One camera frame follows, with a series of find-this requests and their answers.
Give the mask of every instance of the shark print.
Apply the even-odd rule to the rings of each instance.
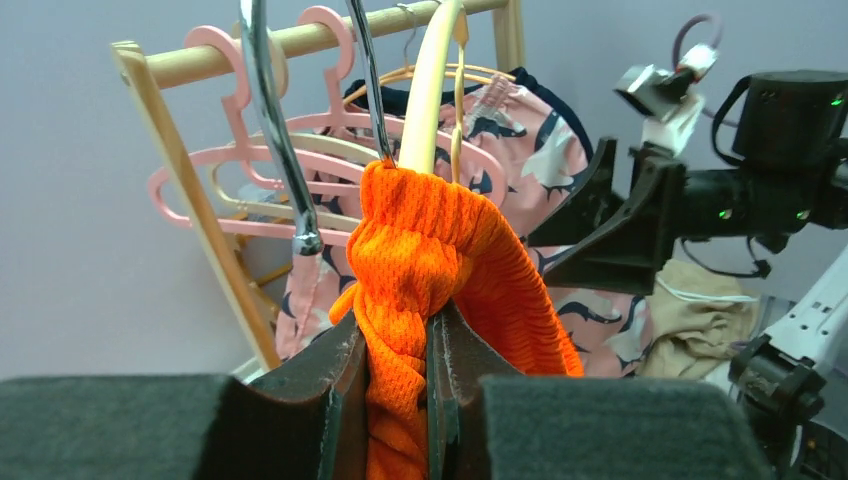
[[[500,206],[517,237],[524,241],[539,223],[585,181],[588,161],[566,118],[532,91],[503,77],[493,77],[464,99],[466,141],[498,161],[507,175],[508,195]],[[355,105],[353,112],[367,112]],[[456,109],[446,102],[439,113],[439,129],[449,131]],[[333,128],[327,135],[374,148],[370,129]],[[390,136],[396,156],[401,140]],[[450,181],[450,152],[438,148],[434,174]],[[490,172],[462,165],[462,181],[474,192],[492,192]],[[323,182],[339,182],[321,173]],[[255,196],[246,198],[257,200]],[[349,197],[315,195],[317,207],[331,213],[361,215]],[[562,258],[568,247],[527,248],[538,272],[544,273]],[[276,329],[277,352],[289,358],[331,327],[327,312],[355,281],[343,247],[327,246],[321,255],[297,258],[281,297]],[[580,288],[548,288],[554,309],[569,333],[589,376],[620,378],[631,374],[651,349],[653,320],[643,297]]]

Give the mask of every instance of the pink hanger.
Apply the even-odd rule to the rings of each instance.
[[[314,115],[306,115],[292,118],[286,121],[286,127],[290,132],[301,130],[320,130],[326,127],[355,127],[355,128],[371,128],[371,119],[367,113],[348,112],[344,108],[342,101],[341,81],[347,77],[353,70],[355,60],[354,39],[353,34],[345,24],[342,17],[330,8],[315,6],[309,7],[300,15],[297,20],[298,25],[309,23],[318,23],[329,28],[336,36],[339,42],[340,57],[335,67],[324,70],[324,82],[327,86],[327,95],[330,100],[330,110],[326,113]],[[215,43],[232,44],[232,50],[241,54],[241,51],[233,43],[226,33],[220,31],[220,39]],[[206,43],[211,42],[211,38],[206,40]],[[238,78],[239,90],[232,97],[223,100],[224,110],[227,112],[227,118],[230,120],[230,126],[233,128],[233,135],[236,144],[248,145],[247,128],[241,116],[241,110],[247,107],[250,101],[249,91],[245,93],[242,89],[249,90],[247,84],[247,74],[244,70],[244,64],[240,57],[227,55],[233,70]],[[403,133],[403,120],[395,117],[385,118],[386,130],[398,137]],[[451,136],[445,132],[438,132],[436,136],[436,145],[444,148],[446,151],[451,151]],[[495,205],[500,206],[507,193],[507,179],[504,173],[503,166],[488,152],[481,148],[464,143],[462,146],[462,161],[468,161],[478,166],[483,167],[492,179],[492,192],[488,194],[489,200]],[[263,188],[279,188],[279,181],[265,178],[261,176],[249,162],[242,163],[251,181]]]
[[[208,167],[221,162],[231,161],[235,153],[235,146],[216,147],[194,152],[189,155],[189,159],[191,160],[191,164],[195,168]],[[315,154],[315,156],[319,158],[316,159],[311,155],[298,158],[302,159],[302,161],[305,162],[304,166],[306,166],[307,168],[314,167],[314,162],[316,160],[347,163],[348,166],[352,169],[362,168],[358,165],[353,165],[348,162],[345,162],[344,160],[327,157],[326,155]],[[269,152],[266,148],[265,153],[258,153],[257,158],[255,158],[254,160],[261,162],[270,162],[271,152]],[[359,178],[349,178],[349,180],[355,180],[358,182],[361,180],[361,178],[362,171],[359,170]],[[161,213],[162,216],[165,217],[165,220],[167,220],[168,222],[181,228],[191,228],[190,219],[187,216],[180,215],[174,212],[171,207],[169,207],[165,203],[165,199],[162,198],[162,187],[165,186],[165,183],[167,181],[168,172],[164,168],[157,170],[156,173],[154,173],[147,181],[147,192],[150,195],[151,200],[153,200],[153,205],[156,207],[156,210],[158,210],[159,213]],[[254,235],[259,237],[285,239],[292,238],[295,234],[294,225],[253,222],[247,220],[232,220],[227,218],[219,219],[218,223],[221,225],[221,229],[226,233],[239,233],[243,235]],[[328,245],[345,246],[347,245],[347,241],[350,238],[349,232],[341,232],[324,228],[319,228],[318,231],[321,234],[321,239],[324,241],[324,243]]]
[[[229,159],[238,159],[242,170],[249,176],[258,175],[250,162],[255,160],[267,159],[269,157],[267,145],[256,145],[252,143],[248,137],[247,126],[242,117],[242,111],[250,105],[250,85],[247,79],[247,71],[244,68],[242,61],[241,47],[236,45],[235,40],[227,35],[223,30],[208,25],[196,27],[192,29],[185,39],[186,47],[195,47],[208,45],[215,47],[233,64],[233,71],[236,75],[236,91],[234,94],[221,98],[221,103],[224,106],[224,112],[227,115],[227,121],[233,131],[233,139],[235,144],[232,148],[233,155]],[[358,168],[361,171],[364,169],[350,162],[340,161],[326,155],[320,155],[314,152],[295,149],[297,158],[304,166],[304,177],[307,179],[312,177],[314,171],[322,171],[337,177],[351,179],[351,170],[349,167]],[[283,182],[279,179],[267,179],[264,177],[260,184],[254,178],[251,178],[254,183],[261,185],[264,188],[283,190]],[[315,194],[324,195],[359,195],[358,185],[343,185],[333,182],[315,182],[307,181],[309,191]]]

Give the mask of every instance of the orange cloth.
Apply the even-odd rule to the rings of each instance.
[[[427,319],[453,297],[468,325],[526,374],[582,376],[577,350],[542,279],[497,207],[435,175],[373,162],[347,257],[353,308],[368,345],[369,480],[427,476]]]

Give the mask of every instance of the wall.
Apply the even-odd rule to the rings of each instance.
[[[269,2],[270,26],[293,25],[313,1]],[[392,5],[364,3],[370,10]],[[345,11],[342,0],[324,4]],[[646,2],[524,4],[530,70],[578,110],[594,138],[638,141],[640,119],[611,86],[634,63],[668,62],[679,25],[707,8],[727,24],[721,63],[703,86],[712,105],[751,71],[848,65],[848,54],[835,48],[848,35],[839,23],[848,4],[837,0],[816,7],[773,0],[765,12],[762,2],[729,0],[663,0],[650,9]],[[235,12],[232,0],[0,2],[0,40],[14,44],[0,74],[0,215],[7,220],[0,229],[0,378],[229,371],[249,357],[195,234],[166,224],[150,205],[144,185],[161,159],[108,50],[124,39],[148,54],[172,50],[196,25],[229,29]],[[469,62],[494,65],[489,15],[473,17],[470,27]],[[376,41],[380,70],[402,64],[406,38]],[[326,108],[318,79],[334,55],[290,61],[288,115]],[[166,91],[189,149],[229,139],[217,98],[233,86],[224,77]],[[688,151],[694,167],[717,164],[705,125]],[[224,183],[243,181],[230,170]],[[797,296],[846,238],[808,228],[761,286]],[[818,255],[806,255],[810,248]],[[281,242],[253,250],[260,273],[286,255]],[[735,243],[697,251],[719,267],[745,265]]]

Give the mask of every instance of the wooden frame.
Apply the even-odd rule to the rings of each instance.
[[[372,35],[381,37],[424,25],[433,16],[438,2],[425,0],[368,14]],[[508,71],[524,65],[524,35],[520,0],[465,0],[467,15],[493,12],[497,68]],[[333,48],[335,37],[323,26],[301,25],[271,33],[271,40],[287,58]],[[169,177],[186,207],[204,253],[218,278],[224,295],[251,344],[263,370],[280,364],[268,322],[267,307],[258,302],[248,285],[223,233],[203,185],[189,161],[188,151],[162,97],[162,90],[231,73],[224,56],[213,47],[183,48],[145,55],[134,42],[112,44],[112,53],[124,83],[136,101],[153,140],[164,159]]]

